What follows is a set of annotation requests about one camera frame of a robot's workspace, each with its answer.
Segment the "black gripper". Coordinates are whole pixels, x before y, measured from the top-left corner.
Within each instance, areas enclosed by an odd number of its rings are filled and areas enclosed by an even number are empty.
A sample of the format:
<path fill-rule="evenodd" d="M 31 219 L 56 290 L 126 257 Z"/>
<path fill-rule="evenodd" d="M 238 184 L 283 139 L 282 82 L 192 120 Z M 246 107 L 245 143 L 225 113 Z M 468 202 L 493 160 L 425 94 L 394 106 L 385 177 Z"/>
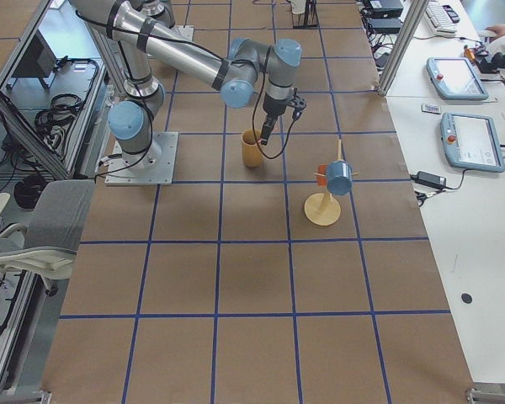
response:
<path fill-rule="evenodd" d="M 263 111 L 266 113 L 266 118 L 263 122 L 260 144 L 266 146 L 268 144 L 268 139 L 272 134 L 272 129 L 277 123 L 277 119 L 280 115 L 284 114 L 288 104 L 288 99 L 276 99 L 271 96 L 265 96 L 263 100 Z"/>

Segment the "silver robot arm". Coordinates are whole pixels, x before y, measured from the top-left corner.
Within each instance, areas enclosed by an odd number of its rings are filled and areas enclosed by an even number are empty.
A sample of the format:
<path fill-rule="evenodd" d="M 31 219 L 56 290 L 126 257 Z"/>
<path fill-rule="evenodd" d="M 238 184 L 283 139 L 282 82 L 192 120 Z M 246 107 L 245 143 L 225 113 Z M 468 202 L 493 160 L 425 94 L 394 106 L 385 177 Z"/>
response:
<path fill-rule="evenodd" d="M 255 135 L 258 146 L 265 146 L 279 117 L 287 108 L 297 121 L 306 108 L 294 86 L 302 47 L 292 39 L 273 45 L 237 38 L 228 57 L 222 57 L 187 40 L 173 28 L 171 3 L 162 1 L 162 12 L 152 17 L 148 1 L 75 1 L 77 16 L 101 35 L 120 44 L 125 63 L 125 83 L 131 98 L 147 99 L 162 88 L 152 75 L 148 56 L 196 77 L 218 91 L 226 106 L 247 106 L 257 81 L 262 83 L 263 100 L 257 102 L 266 118 Z"/>

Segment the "person's hand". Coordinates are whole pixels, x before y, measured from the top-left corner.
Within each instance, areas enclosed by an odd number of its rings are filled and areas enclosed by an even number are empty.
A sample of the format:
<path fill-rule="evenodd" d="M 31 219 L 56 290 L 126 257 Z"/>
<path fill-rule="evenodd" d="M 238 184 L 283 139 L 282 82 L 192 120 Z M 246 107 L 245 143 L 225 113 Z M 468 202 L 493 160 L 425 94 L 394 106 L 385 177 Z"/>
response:
<path fill-rule="evenodd" d="M 489 26 L 486 27 L 486 30 L 493 32 L 495 34 L 495 38 L 497 39 L 505 35 L 505 24 Z"/>

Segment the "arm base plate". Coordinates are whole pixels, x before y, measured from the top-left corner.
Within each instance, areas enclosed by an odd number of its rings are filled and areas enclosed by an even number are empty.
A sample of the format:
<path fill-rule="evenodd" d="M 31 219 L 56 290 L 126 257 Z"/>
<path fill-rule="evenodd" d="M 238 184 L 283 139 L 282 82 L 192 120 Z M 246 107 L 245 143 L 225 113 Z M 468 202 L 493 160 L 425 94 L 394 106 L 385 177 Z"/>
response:
<path fill-rule="evenodd" d="M 120 157 L 110 160 L 104 183 L 108 186 L 171 185 L 178 137 L 177 131 L 154 132 L 147 154 L 137 156 L 123 154 L 115 140 L 113 153 L 120 154 Z"/>
<path fill-rule="evenodd" d="M 194 39 L 194 26 L 193 25 L 175 25 L 173 31 L 184 37 L 188 42 Z"/>

